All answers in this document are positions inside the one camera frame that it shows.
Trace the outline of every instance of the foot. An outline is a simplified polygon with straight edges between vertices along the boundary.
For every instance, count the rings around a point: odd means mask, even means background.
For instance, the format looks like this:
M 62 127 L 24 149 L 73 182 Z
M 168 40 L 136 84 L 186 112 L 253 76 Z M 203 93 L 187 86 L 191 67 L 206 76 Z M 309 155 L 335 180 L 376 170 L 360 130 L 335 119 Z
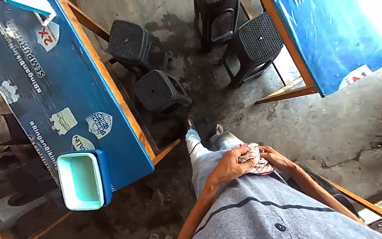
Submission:
M 192 122 L 191 119 L 187 119 L 187 121 L 185 122 L 185 124 L 186 124 L 187 130 L 195 129 L 195 127 L 194 127 L 194 123 Z
M 216 131 L 216 134 L 223 133 L 223 126 L 221 124 L 216 124 L 215 131 Z

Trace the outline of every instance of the shirt button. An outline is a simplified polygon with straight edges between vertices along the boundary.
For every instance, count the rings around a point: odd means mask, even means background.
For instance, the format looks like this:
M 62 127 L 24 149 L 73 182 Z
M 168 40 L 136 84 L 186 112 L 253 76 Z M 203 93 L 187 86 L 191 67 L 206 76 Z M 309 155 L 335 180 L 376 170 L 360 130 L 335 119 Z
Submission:
M 284 225 L 282 225 L 282 224 L 280 224 L 280 223 L 275 223 L 275 227 L 276 227 L 276 229 L 278 229 L 279 231 L 285 231 L 285 230 L 287 229 Z

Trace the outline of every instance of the wooden table frame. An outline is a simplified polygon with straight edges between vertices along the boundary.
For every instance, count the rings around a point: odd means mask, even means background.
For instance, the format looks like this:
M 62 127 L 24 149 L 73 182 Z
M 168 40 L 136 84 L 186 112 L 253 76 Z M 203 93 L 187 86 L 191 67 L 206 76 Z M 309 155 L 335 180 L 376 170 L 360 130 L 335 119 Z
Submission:
M 115 99 L 117 100 L 120 107 L 122 108 L 123 113 L 125 114 L 133 131 L 135 132 L 139 141 L 144 147 L 151 162 L 153 163 L 153 165 L 156 165 L 164 156 L 167 155 L 168 152 L 170 152 L 180 142 L 180 139 L 175 140 L 174 142 L 172 142 L 171 144 L 169 144 L 168 146 L 166 146 L 164 149 L 160 151 L 158 149 L 154 150 L 155 144 L 152 142 L 151 135 L 146 130 L 144 125 L 143 125 L 144 127 L 144 130 L 143 130 L 138 124 L 137 119 L 133 116 L 131 109 L 129 108 L 128 104 L 125 101 L 125 98 L 122 96 L 120 90 L 114 83 L 104 63 L 101 62 L 100 57 L 98 56 L 97 52 L 93 48 L 91 41 L 89 41 L 88 36 L 85 34 L 81 24 L 85 26 L 86 28 L 88 28 L 89 30 L 91 30 L 93 33 L 97 34 L 99 37 L 101 37 L 105 41 L 109 41 L 109 33 L 106 30 L 104 30 L 100 25 L 98 25 L 96 22 L 94 22 L 91 18 L 89 18 L 87 14 L 82 12 L 81 9 L 79 9 L 74 4 L 72 4 L 69 0 L 58 0 L 58 2 L 61 4 L 61 7 L 66 13 L 67 18 L 70 20 L 70 22 L 73 25 L 73 28 L 76 30 L 79 36 L 79 39 L 83 42 L 85 48 L 88 50 L 93 61 L 97 65 L 97 68 L 101 72 L 103 79 L 107 82 L 110 90 L 112 91 Z
M 290 53 L 291 58 L 296 64 L 296 67 L 299 70 L 301 77 L 293 80 L 290 84 L 285 85 L 283 88 L 277 90 L 276 92 L 256 101 L 255 104 L 262 104 L 262 103 L 267 103 L 267 102 L 272 102 L 277 100 L 284 100 L 284 99 L 294 98 L 298 96 L 318 93 L 319 91 L 316 88 L 316 85 L 312 79 L 312 76 L 309 73 L 309 70 L 306 68 L 306 65 L 304 61 L 302 60 L 299 52 L 297 51 L 297 48 L 295 47 L 294 42 L 289 37 L 287 30 L 284 24 L 282 23 L 282 20 L 279 17 L 272 3 L 272 0 L 260 0 L 260 2 L 264 6 L 266 11 L 269 13 L 279 35 L 281 35 L 282 40 L 284 41 L 284 44 L 287 47 L 288 52 Z M 249 15 L 248 13 L 249 11 L 246 11 L 244 4 L 241 4 L 241 6 L 244 9 L 244 12 L 249 17 L 249 19 L 252 19 L 253 17 L 255 17 L 255 16 Z M 288 89 L 290 89 L 297 83 L 301 82 L 301 80 L 305 82 L 306 86 L 287 91 Z

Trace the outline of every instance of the sticker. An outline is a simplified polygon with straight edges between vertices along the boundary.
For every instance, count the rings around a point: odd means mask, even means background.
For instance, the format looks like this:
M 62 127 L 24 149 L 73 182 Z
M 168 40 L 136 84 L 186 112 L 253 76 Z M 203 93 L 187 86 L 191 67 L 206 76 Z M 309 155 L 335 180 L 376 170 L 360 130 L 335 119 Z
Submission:
M 1 83 L 0 91 L 8 104 L 12 104 L 19 100 L 20 95 L 16 94 L 17 89 L 17 85 L 11 85 L 11 81 L 9 80 L 3 81 Z
M 78 124 L 69 108 L 65 108 L 62 111 L 53 114 L 50 121 L 54 122 L 54 125 L 51 126 L 51 128 L 53 130 L 58 130 L 59 135 L 66 134 L 67 131 Z
M 41 44 L 47 52 L 57 45 L 60 36 L 60 26 L 56 23 L 50 22 L 47 26 L 40 25 L 35 28 L 37 42 Z
M 95 134 L 100 139 L 110 132 L 113 116 L 103 112 L 95 112 L 86 117 L 86 121 L 88 122 L 89 132 Z
M 72 137 L 72 149 L 88 150 L 95 149 L 95 147 L 87 138 L 83 138 L 80 135 L 74 135 Z
M 360 66 L 346 75 L 346 77 L 341 81 L 338 89 L 342 89 L 371 73 L 372 71 L 368 68 L 367 65 Z

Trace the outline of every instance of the hand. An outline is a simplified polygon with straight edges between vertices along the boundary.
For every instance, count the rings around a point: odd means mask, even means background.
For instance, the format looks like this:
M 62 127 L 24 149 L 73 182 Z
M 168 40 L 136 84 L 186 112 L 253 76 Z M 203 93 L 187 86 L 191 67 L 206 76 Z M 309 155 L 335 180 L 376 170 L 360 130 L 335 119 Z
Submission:
M 258 146 L 258 148 L 264 150 L 263 153 L 260 153 L 260 157 L 268 160 L 279 171 L 288 172 L 295 165 L 288 158 L 282 156 L 280 153 L 275 151 L 275 149 L 269 146 Z
M 226 151 L 215 169 L 210 173 L 207 182 L 220 184 L 233 180 L 243 175 L 249 168 L 254 167 L 257 164 L 256 158 L 241 164 L 238 163 L 238 157 L 245 155 L 249 150 L 248 147 L 242 147 Z

